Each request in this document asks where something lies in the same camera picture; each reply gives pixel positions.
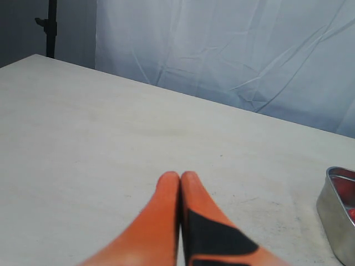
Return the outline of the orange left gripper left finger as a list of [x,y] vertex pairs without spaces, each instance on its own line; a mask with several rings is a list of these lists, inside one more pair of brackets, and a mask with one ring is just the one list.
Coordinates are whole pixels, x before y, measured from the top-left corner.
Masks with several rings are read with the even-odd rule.
[[176,265],[178,241],[179,175],[169,171],[125,231],[81,265]]

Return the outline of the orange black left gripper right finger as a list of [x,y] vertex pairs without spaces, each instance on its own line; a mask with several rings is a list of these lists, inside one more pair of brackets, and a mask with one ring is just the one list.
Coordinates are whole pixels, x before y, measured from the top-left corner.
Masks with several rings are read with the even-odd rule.
[[228,219],[196,172],[182,174],[181,200],[186,265],[287,265]]

